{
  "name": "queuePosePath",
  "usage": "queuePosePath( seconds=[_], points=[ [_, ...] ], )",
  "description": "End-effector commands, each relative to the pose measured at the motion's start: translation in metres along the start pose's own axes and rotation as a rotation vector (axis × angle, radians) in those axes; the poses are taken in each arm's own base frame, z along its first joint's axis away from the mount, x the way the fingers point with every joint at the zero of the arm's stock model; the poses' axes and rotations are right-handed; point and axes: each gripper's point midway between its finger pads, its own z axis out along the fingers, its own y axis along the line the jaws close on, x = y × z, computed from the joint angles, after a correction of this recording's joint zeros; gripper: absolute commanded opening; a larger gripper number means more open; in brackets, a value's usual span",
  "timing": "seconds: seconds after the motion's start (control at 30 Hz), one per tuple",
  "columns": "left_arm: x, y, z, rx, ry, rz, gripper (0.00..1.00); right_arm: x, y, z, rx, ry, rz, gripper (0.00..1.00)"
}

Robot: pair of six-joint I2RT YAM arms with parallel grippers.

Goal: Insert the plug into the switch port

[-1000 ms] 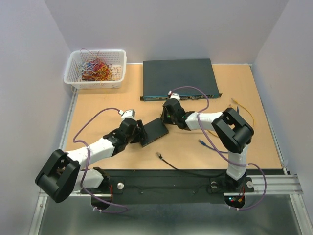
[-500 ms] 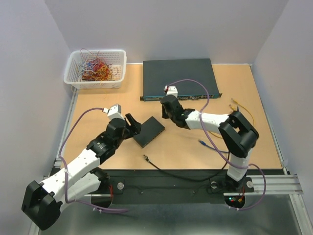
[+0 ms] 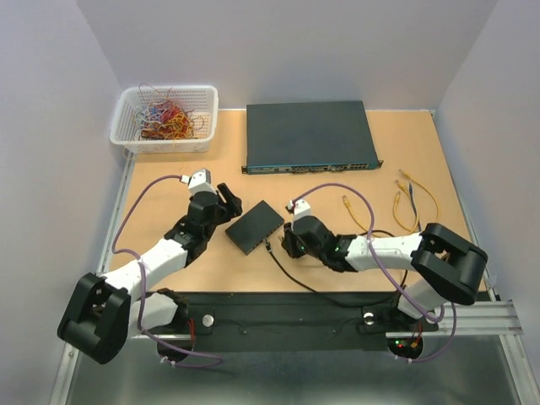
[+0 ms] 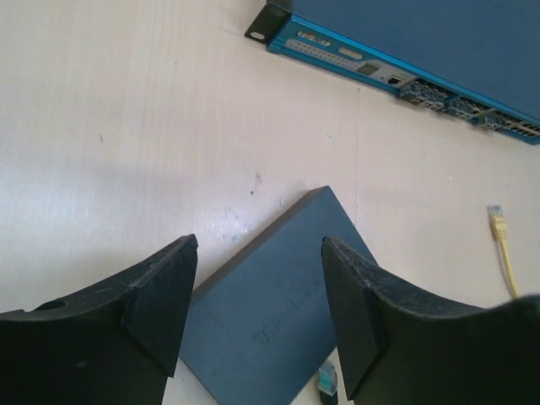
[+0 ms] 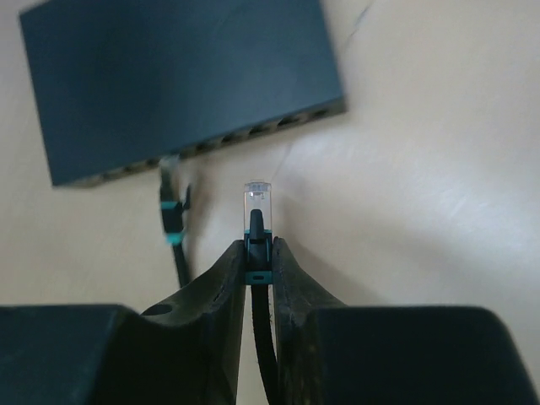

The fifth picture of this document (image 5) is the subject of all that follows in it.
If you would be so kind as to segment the black ethernet cable teal plug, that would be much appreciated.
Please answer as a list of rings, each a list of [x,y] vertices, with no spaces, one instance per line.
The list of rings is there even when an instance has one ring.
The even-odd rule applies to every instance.
[[[186,234],[183,214],[191,207],[192,187],[181,190],[179,166],[176,156],[159,161],[159,200],[165,239],[173,251],[179,284],[185,287],[191,279],[182,246]],[[251,287],[253,334],[262,384],[267,401],[280,404],[268,293],[268,286],[273,283],[271,225],[271,185],[257,181],[247,183],[244,192],[245,284]]]

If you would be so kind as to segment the small black network switch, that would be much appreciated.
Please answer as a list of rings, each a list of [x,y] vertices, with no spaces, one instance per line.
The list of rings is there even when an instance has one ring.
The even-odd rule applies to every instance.
[[[54,186],[346,108],[317,1],[47,1],[19,22]]]

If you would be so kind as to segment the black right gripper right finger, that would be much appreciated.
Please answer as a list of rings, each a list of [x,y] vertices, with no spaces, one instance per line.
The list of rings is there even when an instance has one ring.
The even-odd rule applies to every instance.
[[[506,325],[475,306],[349,306],[273,245],[286,404],[533,404]]]

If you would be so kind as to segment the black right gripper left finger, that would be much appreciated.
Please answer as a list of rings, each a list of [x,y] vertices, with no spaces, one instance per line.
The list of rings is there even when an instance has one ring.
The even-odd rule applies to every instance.
[[[1,309],[4,404],[233,404],[244,246],[136,312],[123,305]]]

